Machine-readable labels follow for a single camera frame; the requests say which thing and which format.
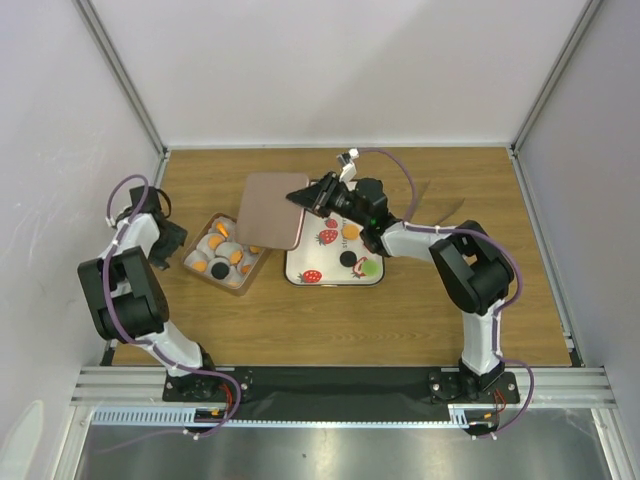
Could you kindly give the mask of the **steel slotted serving tongs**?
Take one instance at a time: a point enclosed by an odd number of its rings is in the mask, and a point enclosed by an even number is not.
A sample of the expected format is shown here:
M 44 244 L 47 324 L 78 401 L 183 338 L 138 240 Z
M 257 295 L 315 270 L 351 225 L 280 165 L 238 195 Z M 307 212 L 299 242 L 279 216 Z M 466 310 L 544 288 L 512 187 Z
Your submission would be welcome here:
M 409 221 L 425 221 L 427 224 L 443 225 L 465 204 L 466 198 L 443 199 L 432 198 L 428 189 L 430 180 L 418 184 L 417 200 L 409 210 Z

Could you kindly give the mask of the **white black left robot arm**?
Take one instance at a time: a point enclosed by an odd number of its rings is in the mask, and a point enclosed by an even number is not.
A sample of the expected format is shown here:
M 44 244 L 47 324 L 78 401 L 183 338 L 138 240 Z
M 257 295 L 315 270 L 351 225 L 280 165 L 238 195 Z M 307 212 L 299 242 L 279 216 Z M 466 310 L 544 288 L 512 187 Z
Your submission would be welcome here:
M 187 232 L 162 209 L 169 197 L 146 183 L 129 190 L 131 205 L 108 215 L 114 237 L 78 278 L 100 337 L 138 347 L 166 370 L 165 401 L 210 401 L 222 381 L 210 355 L 170 320 L 169 304 L 153 269 L 184 244 Z

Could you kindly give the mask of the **rose gold tin lid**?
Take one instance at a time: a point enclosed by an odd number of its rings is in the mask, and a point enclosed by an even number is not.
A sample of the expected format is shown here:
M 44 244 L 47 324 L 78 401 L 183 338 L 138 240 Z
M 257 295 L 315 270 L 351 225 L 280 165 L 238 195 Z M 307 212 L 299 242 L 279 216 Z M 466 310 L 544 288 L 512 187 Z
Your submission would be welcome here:
M 249 174 L 236 221 L 236 241 L 268 249 L 295 249 L 299 243 L 304 211 L 286 196 L 308 185 L 309 177 L 304 173 Z

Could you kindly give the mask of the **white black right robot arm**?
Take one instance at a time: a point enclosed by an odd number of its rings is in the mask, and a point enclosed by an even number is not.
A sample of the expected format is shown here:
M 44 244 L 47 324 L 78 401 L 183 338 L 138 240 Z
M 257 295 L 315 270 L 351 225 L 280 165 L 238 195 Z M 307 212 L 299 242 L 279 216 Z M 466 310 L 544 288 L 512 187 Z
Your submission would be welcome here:
M 288 193 L 286 199 L 317 217 L 337 214 L 356 223 L 365 246 L 375 254 L 433 263 L 449 299 L 461 311 L 464 345 L 457 392 L 446 395 L 432 380 L 432 393 L 443 400 L 482 402 L 495 392 L 505 370 L 501 313 L 516 275 L 506 254 L 477 222 L 457 227 L 412 224 L 390 212 L 381 181 L 362 178 L 349 188 L 334 172 Z

